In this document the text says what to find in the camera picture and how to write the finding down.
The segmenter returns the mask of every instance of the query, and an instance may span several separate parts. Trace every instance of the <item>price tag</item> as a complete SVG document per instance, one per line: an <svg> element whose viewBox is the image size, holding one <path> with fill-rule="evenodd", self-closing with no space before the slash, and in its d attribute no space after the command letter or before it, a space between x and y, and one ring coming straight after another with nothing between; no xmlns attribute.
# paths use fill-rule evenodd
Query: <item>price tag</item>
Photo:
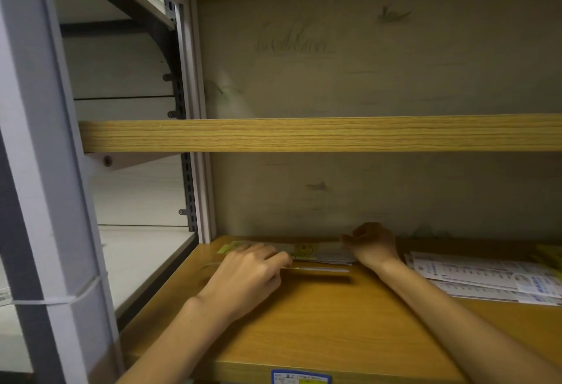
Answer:
<svg viewBox="0 0 562 384"><path fill-rule="evenodd" d="M295 371L294 369L273 369L271 384L331 384L332 377L315 372Z"/></svg>

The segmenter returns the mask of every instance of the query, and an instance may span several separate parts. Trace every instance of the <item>white shelf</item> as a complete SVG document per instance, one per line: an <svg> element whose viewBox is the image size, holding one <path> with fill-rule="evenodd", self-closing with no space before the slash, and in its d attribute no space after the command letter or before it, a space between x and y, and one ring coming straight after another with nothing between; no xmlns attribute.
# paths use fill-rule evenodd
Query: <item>white shelf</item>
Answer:
<svg viewBox="0 0 562 384"><path fill-rule="evenodd" d="M128 225L101 225L100 236L117 316L195 238L186 227ZM13 305L0 306L0 371L32 372Z"/></svg>

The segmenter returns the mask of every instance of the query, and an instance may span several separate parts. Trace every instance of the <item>hand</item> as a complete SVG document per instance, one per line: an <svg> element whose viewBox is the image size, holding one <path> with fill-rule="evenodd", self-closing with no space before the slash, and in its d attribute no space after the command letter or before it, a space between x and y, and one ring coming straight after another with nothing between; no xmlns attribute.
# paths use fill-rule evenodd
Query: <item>hand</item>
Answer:
<svg viewBox="0 0 562 384"><path fill-rule="evenodd" d="M227 254L197 298L235 321L279 288L279 271L292 262L289 254L269 245L241 246Z"/></svg>
<svg viewBox="0 0 562 384"><path fill-rule="evenodd" d="M340 240L357 260L375 272L389 259L400 260L394 235L380 223L363 223L353 236L340 235Z"/></svg>

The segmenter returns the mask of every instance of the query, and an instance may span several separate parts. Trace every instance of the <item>wooden shelf edge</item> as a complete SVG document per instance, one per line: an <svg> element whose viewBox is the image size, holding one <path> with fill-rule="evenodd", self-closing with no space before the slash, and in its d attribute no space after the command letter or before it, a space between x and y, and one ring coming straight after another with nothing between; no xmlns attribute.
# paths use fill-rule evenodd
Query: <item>wooden shelf edge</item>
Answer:
<svg viewBox="0 0 562 384"><path fill-rule="evenodd" d="M562 114L81 122L93 152L562 151Z"/></svg>

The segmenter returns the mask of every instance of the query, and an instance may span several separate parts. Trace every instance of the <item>person's left hand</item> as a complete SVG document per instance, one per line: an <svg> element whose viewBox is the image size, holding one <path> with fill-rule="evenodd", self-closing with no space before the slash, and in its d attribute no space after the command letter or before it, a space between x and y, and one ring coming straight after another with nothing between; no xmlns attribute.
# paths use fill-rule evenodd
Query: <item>person's left hand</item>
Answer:
<svg viewBox="0 0 562 384"><path fill-rule="evenodd" d="M292 264L269 245L241 246L227 254L196 298L235 321L252 311L281 285L279 271Z"/></svg>

